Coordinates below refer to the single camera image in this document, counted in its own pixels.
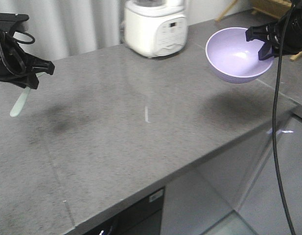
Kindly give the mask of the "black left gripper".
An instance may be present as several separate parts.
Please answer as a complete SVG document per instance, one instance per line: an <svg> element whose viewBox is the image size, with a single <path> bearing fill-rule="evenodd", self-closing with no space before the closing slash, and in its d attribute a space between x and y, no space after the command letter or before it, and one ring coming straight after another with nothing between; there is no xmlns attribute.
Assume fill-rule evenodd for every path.
<svg viewBox="0 0 302 235"><path fill-rule="evenodd" d="M26 53L13 37L0 30L0 82L36 90L39 86L37 73L53 75L54 70L51 61Z"/></svg>

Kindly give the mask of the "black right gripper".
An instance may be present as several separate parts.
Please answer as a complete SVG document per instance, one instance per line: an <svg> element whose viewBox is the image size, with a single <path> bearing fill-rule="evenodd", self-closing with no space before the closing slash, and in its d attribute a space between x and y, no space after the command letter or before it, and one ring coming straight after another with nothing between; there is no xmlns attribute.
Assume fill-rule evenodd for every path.
<svg viewBox="0 0 302 235"><path fill-rule="evenodd" d="M292 0L291 8L278 22L261 26L251 26L246 32L246 41L260 40L265 42L258 51L259 60L279 56L281 38L284 35L282 54L297 54L302 51L302 0ZM278 47L269 42L276 42Z"/></svg>

